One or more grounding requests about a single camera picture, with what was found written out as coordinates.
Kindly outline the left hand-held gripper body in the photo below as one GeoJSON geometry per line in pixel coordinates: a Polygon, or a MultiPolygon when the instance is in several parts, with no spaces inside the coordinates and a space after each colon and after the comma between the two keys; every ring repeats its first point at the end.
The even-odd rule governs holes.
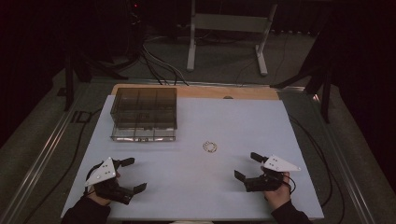
{"type": "Polygon", "coordinates": [[[105,161],[94,165],[86,176],[84,194],[88,193],[90,186],[94,186],[99,197],[128,204],[132,200],[134,192],[131,189],[121,187],[118,183],[117,170],[121,166],[121,161],[109,157],[105,161]]]}

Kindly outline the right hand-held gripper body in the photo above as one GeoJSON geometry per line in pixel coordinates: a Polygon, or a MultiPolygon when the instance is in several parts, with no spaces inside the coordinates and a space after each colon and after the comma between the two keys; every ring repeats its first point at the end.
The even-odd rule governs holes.
{"type": "Polygon", "coordinates": [[[266,163],[261,163],[263,168],[261,175],[258,177],[246,178],[244,185],[247,192],[276,190],[283,183],[284,172],[297,172],[301,170],[300,167],[278,156],[272,155],[267,158],[268,160],[266,163]]]}

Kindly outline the dark transparent drawer box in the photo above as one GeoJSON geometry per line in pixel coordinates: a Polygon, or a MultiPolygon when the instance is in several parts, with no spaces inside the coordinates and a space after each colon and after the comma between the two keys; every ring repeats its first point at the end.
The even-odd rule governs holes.
{"type": "Polygon", "coordinates": [[[176,140],[176,88],[120,88],[110,110],[118,142],[176,140]]]}

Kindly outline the person's left hand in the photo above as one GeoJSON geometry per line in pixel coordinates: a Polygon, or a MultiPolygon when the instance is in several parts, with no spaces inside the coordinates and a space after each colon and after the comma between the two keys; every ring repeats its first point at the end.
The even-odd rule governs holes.
{"type": "Polygon", "coordinates": [[[86,197],[91,199],[92,201],[102,205],[102,206],[108,206],[111,203],[111,200],[99,197],[96,194],[96,190],[94,186],[90,186],[88,193],[86,194],[86,197]]]}

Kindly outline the person's right hand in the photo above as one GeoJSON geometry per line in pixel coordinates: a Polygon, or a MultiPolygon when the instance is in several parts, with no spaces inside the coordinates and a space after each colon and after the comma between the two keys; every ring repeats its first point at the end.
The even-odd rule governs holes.
{"type": "Polygon", "coordinates": [[[284,172],[282,185],[276,190],[265,191],[263,195],[266,201],[271,206],[271,208],[273,210],[276,210],[283,204],[290,201],[290,193],[291,193],[290,173],[284,172]]]}

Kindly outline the black metal stand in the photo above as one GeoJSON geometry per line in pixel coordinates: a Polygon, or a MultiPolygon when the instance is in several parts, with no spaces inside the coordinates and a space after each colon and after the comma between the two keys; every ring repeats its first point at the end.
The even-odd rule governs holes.
{"type": "Polygon", "coordinates": [[[326,123],[329,123],[329,105],[331,93],[331,63],[332,54],[330,50],[332,47],[325,45],[326,33],[320,32],[316,40],[306,56],[303,66],[297,75],[286,79],[280,83],[271,84],[271,88],[284,89],[291,84],[310,77],[308,83],[304,87],[306,94],[317,94],[319,89],[322,89],[320,114],[326,123]]]}
{"type": "Polygon", "coordinates": [[[65,74],[65,106],[64,110],[68,111],[71,105],[75,101],[74,94],[74,76],[82,82],[90,82],[92,80],[92,75],[90,73],[89,66],[103,72],[105,75],[113,77],[118,80],[126,80],[127,77],[123,77],[118,73],[114,72],[108,67],[105,67],[96,60],[90,58],[80,49],[74,47],[67,47],[65,50],[64,59],[64,74],[65,74]]]}

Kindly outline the white metal stand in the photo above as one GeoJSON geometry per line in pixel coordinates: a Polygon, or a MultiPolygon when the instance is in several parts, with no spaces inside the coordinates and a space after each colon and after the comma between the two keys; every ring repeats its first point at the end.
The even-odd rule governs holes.
{"type": "Polygon", "coordinates": [[[250,32],[262,34],[262,41],[255,46],[255,54],[260,69],[260,74],[262,76],[267,76],[268,69],[264,59],[263,50],[271,30],[276,9],[277,3],[272,3],[270,5],[269,13],[266,17],[197,13],[196,0],[191,0],[190,46],[187,59],[187,70],[191,72],[194,70],[195,66],[195,31],[197,29],[250,32]]]}

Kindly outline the aluminium floor rail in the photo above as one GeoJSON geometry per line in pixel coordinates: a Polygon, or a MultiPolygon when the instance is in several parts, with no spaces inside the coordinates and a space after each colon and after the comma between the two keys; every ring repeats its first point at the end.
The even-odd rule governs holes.
{"type": "Polygon", "coordinates": [[[330,143],[330,153],[332,154],[335,166],[340,172],[340,176],[343,179],[343,183],[348,192],[350,200],[354,204],[354,208],[361,220],[361,224],[375,224],[373,213],[367,205],[366,200],[363,197],[361,187],[359,186],[356,177],[353,175],[352,170],[349,167],[347,158],[343,154],[343,149],[338,143],[338,139],[335,135],[333,128],[330,123],[327,123],[322,117],[320,108],[322,101],[316,94],[308,94],[308,100],[315,112],[315,117],[321,125],[325,136],[330,143]]]}
{"type": "Polygon", "coordinates": [[[0,224],[17,219],[84,94],[77,91],[69,106],[53,94],[44,97],[0,148],[0,224]]]}

